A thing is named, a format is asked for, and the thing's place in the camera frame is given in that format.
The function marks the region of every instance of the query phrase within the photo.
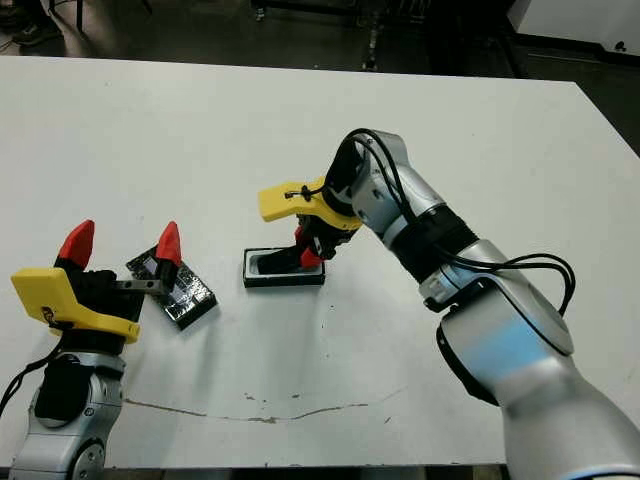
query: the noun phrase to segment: black cable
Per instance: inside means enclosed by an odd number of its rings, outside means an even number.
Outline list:
[[[311,200],[311,196],[312,195],[320,193],[320,192],[322,192],[322,190],[324,190],[324,185],[322,185],[319,188],[316,188],[315,190],[309,190],[309,187],[307,187],[306,185],[303,185],[299,192],[298,191],[285,192],[284,193],[284,198],[291,198],[294,195],[301,195],[308,202],[309,200]]]
[[[51,352],[46,357],[28,364],[24,368],[24,370],[22,370],[18,375],[16,375],[13,378],[13,380],[11,380],[11,382],[9,382],[9,386],[4,391],[4,394],[2,395],[2,400],[0,400],[0,417],[2,416],[2,413],[4,412],[5,407],[9,403],[9,400],[11,400],[11,397],[13,397],[22,386],[22,379],[25,377],[25,375],[47,365],[51,360],[55,358],[55,356],[60,351],[61,347],[62,347],[62,337],[60,338],[60,341],[56,344],[56,346],[53,348],[53,350],[51,350]]]
[[[400,211],[404,215],[405,220],[407,220],[408,223],[413,223],[417,220],[417,218],[415,213],[413,213],[413,210],[411,209],[411,205],[409,205],[407,196],[404,193],[404,188],[402,187],[402,182],[400,181],[400,175],[398,174],[398,169],[396,168],[396,162],[393,160],[391,152],[382,141],[380,136],[376,132],[368,128],[357,128],[356,130],[353,130],[349,135],[347,135],[347,138],[354,137],[355,135],[361,133],[369,135],[371,138],[373,138],[378,144],[378,147],[380,147],[380,150],[382,150],[382,153],[384,153],[384,156],[387,159],[387,163],[389,164],[389,168],[391,169],[391,173],[393,174],[393,179],[396,182],[396,189],[398,190],[398,195],[400,197],[400,204],[398,205],[398,208],[400,208]]]
[[[382,165],[382,161],[380,160],[379,156],[367,142],[355,137],[355,135],[358,135],[358,134],[365,134],[373,138],[373,140],[375,140],[376,143],[378,144],[378,147],[380,147],[382,152],[385,154],[387,163],[389,164],[389,168],[391,169],[391,172],[395,180],[396,189],[398,191],[399,198],[398,196],[395,195],[391,181],[389,180],[389,177],[385,171],[386,169]],[[398,174],[398,170],[396,168],[393,156],[391,155],[391,152],[389,151],[387,146],[384,144],[384,142],[382,142],[380,137],[377,135],[377,133],[367,128],[359,128],[352,131],[347,136],[345,141],[348,141],[348,140],[362,145],[369,153],[372,154],[378,166],[380,167],[387,189],[389,190],[389,193],[391,194],[394,201],[398,205],[398,208],[400,209],[400,212],[404,216],[405,220],[409,224],[416,222],[417,217],[413,212],[413,210],[411,209],[409,201],[407,200],[407,197],[404,193],[404,189],[402,188],[402,182],[400,181],[400,175]],[[459,257],[457,255],[452,254],[451,252],[447,252],[437,244],[435,245],[435,247],[438,250],[438,253],[443,257],[443,259],[449,260],[452,264],[457,265],[460,268],[464,268],[466,270],[475,271],[475,272],[494,273],[494,272],[497,272],[498,270],[526,270],[526,269],[556,270],[562,275],[562,279],[564,281],[564,295],[563,295],[562,303],[558,308],[558,312],[560,313],[560,315],[564,315],[569,305],[569,302],[573,297],[573,293],[575,292],[575,289],[576,289],[576,277],[573,269],[571,268],[571,265],[569,265],[569,263],[566,260],[556,255],[552,255],[550,253],[534,253],[529,255],[523,255],[520,257],[512,258],[511,260],[508,260],[503,263],[496,263],[496,262],[480,262],[477,260],[471,260],[468,258]],[[551,263],[551,262],[522,263],[525,260],[531,260],[535,258],[548,258],[550,260],[554,260],[557,263]]]
[[[549,253],[532,253],[529,255],[523,255],[521,257],[512,258],[504,263],[494,263],[494,262],[481,262],[477,260],[471,260],[465,257],[459,257],[457,255],[452,254],[451,252],[447,252],[439,245],[435,245],[438,252],[447,260],[451,262],[451,264],[464,268],[465,270],[470,270],[472,272],[479,273],[494,273],[498,270],[528,270],[528,269],[550,269],[555,270],[562,275],[562,279],[564,281],[564,295],[562,298],[562,303],[558,308],[558,313],[560,315],[564,315],[571,298],[573,297],[573,292],[575,291],[575,274],[573,273],[573,269],[569,264],[562,260],[560,257],[556,257],[555,255],[551,255]],[[527,262],[521,263],[523,260],[529,260],[533,258],[553,258],[559,259],[561,265],[557,263],[551,262]]]

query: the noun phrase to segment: person's shoe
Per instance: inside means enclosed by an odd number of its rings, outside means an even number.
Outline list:
[[[32,47],[51,38],[61,37],[62,32],[56,23],[49,19],[44,25],[32,23],[20,33],[13,36],[13,41],[19,45]]]
[[[25,27],[28,24],[29,15],[23,7],[0,7],[0,27]]]

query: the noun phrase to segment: chair leg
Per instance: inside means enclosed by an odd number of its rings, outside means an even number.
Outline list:
[[[82,33],[82,7],[84,6],[84,0],[76,0],[76,27],[78,31]]]

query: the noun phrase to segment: table surface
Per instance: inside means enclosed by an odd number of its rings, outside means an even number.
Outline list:
[[[90,266],[122,276],[175,219],[183,258],[220,301],[183,332],[145,302],[109,466],[504,460],[498,409],[450,373],[439,316],[370,231],[339,248],[322,287],[242,285],[243,249],[293,241],[295,220],[264,223],[257,192],[325,173],[363,126],[400,134],[416,170],[507,255],[572,263],[576,363],[640,424],[640,161],[575,84],[0,60],[2,388],[55,343],[9,276],[51,265],[85,218],[96,221]],[[559,302],[553,273],[531,278]],[[41,378],[0,420],[0,465]]]

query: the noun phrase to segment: crack on table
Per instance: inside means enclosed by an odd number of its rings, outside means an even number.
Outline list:
[[[368,407],[368,403],[349,403],[347,405],[341,405],[337,407],[325,407],[318,408],[317,410],[312,410],[310,412],[303,413],[301,415],[296,415],[295,417],[213,417],[218,418],[220,420],[232,420],[235,422],[260,422],[260,423],[268,423],[274,425],[278,422],[286,422],[286,421],[294,421],[300,420],[305,417],[310,417],[311,415],[317,415],[318,413],[324,412],[336,412],[338,410],[344,410],[345,408],[354,408],[354,407]]]
[[[153,403],[138,402],[136,400],[131,400],[130,398],[125,398],[124,399],[124,403],[128,403],[130,405],[137,405],[138,407],[155,408],[157,410],[162,410],[162,411],[165,411],[165,412],[183,413],[185,415],[193,415],[194,417],[206,417],[207,416],[206,413],[192,412],[191,410],[182,410],[180,408],[163,407],[162,405],[155,405]]]
[[[229,417],[229,416],[213,416],[210,418],[216,418],[218,420],[231,420],[231,421],[235,421],[235,422],[258,422],[258,423],[267,423],[269,425],[275,425],[278,422],[286,422],[286,421],[295,421],[295,420],[301,420],[303,418],[306,417],[310,417],[312,415],[317,415],[319,413],[326,413],[326,412],[337,412],[340,410],[344,410],[347,408],[360,408],[360,407],[368,407],[370,405],[377,405],[379,403],[383,403],[386,402],[387,400],[389,400],[392,397],[395,397],[396,395],[399,395],[400,393],[404,392],[407,388],[409,388],[408,385],[405,385],[402,388],[399,388],[397,390],[394,390],[393,392],[391,392],[390,394],[388,394],[387,396],[376,400],[375,402],[371,402],[371,403],[348,403],[346,405],[338,405],[335,407],[325,407],[325,408],[318,408],[316,410],[311,410],[310,412],[305,412],[302,413],[300,415],[296,415],[294,417]],[[207,415],[206,413],[199,413],[199,412],[194,412],[191,410],[182,410],[180,408],[172,408],[172,407],[164,407],[162,405],[155,405],[153,403],[145,403],[145,402],[138,402],[137,400],[131,400],[130,398],[125,398],[123,400],[124,403],[128,403],[130,405],[136,405],[139,407],[147,407],[147,408],[155,408],[156,410],[162,410],[164,412],[170,412],[170,413],[181,413],[184,415],[192,415],[194,417],[208,417],[209,415]]]

